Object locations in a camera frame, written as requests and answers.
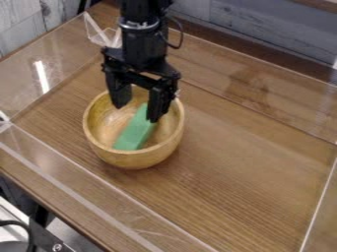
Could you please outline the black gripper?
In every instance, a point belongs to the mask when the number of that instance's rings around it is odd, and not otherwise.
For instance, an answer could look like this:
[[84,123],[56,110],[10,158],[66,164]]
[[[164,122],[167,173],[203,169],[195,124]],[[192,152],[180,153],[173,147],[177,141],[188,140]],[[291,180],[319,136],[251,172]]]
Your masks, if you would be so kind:
[[175,84],[180,79],[180,73],[165,60],[167,48],[177,49],[181,43],[169,43],[165,19],[143,23],[120,19],[119,25],[121,45],[101,49],[110,101],[114,108],[120,109],[131,100],[129,84],[148,89],[145,119],[155,123],[168,112],[171,101],[176,97]]

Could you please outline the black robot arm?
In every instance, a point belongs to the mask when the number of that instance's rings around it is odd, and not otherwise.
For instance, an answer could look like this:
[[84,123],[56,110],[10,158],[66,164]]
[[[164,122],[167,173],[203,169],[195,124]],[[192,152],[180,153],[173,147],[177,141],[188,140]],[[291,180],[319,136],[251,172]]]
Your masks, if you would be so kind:
[[177,49],[183,40],[168,42],[167,9],[173,0],[121,0],[119,28],[121,47],[104,46],[101,64],[112,104],[116,109],[131,100],[131,86],[148,90],[145,119],[155,123],[168,112],[176,97],[180,72],[167,63],[167,47]]

